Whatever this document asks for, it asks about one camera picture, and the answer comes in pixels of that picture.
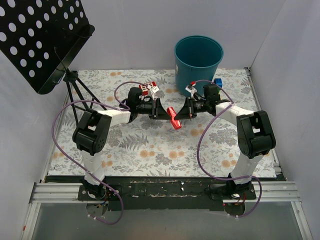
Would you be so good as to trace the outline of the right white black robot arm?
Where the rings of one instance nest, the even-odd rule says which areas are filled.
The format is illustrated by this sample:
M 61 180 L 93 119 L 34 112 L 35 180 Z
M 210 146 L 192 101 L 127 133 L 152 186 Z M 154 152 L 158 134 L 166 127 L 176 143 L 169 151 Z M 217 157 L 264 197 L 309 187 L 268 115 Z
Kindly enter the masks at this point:
M 236 165 L 226 178 L 206 172 L 207 176 L 219 181 L 210 185 L 207 191 L 211 195 L 232 199 L 244 197 L 252 189 L 253 173 L 258 163 L 276 146 L 268 114 L 263 110 L 251 111 L 238 107 L 230 96 L 222 99 L 220 93 L 225 90 L 215 83 L 207 82 L 203 86 L 204 95 L 199 95 L 196 84 L 194 81 L 186 86 L 189 96 L 175 120 L 193 119 L 198 113 L 209 113 L 214 121 L 222 118 L 236 126 L 240 150 Z

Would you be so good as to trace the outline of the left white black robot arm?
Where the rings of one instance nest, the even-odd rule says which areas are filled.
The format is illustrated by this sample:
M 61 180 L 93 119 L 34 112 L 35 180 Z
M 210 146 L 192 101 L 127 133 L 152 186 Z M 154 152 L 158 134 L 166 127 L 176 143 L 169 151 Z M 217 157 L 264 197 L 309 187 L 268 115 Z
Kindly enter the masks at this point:
M 131 123 L 138 115 L 148 115 L 154 120 L 170 120 L 161 100 L 156 97 L 157 86 L 132 87 L 126 99 L 110 110 L 87 108 L 73 132 L 72 140 L 80 150 L 86 169 L 82 184 L 88 195 L 95 200 L 106 196 L 106 187 L 101 183 L 105 178 L 101 161 L 110 127 Z

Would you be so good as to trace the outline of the red plastic trash bag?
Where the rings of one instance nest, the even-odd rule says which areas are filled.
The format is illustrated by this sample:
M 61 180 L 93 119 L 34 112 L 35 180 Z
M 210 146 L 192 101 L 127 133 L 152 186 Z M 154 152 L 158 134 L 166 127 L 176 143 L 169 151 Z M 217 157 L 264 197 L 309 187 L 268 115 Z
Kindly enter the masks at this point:
M 181 122 L 179 120 L 175 120 L 177 115 L 176 111 L 172 106 L 168 107 L 166 110 L 167 114 L 170 116 L 170 123 L 175 130 L 179 130 L 182 128 Z

